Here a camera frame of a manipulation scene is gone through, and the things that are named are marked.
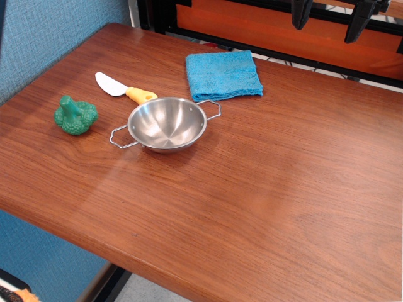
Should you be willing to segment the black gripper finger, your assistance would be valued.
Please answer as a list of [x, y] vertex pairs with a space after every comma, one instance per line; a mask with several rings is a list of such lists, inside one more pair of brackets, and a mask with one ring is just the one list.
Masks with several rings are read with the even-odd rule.
[[291, 0], [292, 25], [301, 30], [309, 19], [313, 0]]
[[354, 43], [359, 39], [370, 18], [378, 12], [378, 1], [360, 0], [357, 1], [344, 39], [345, 43]]

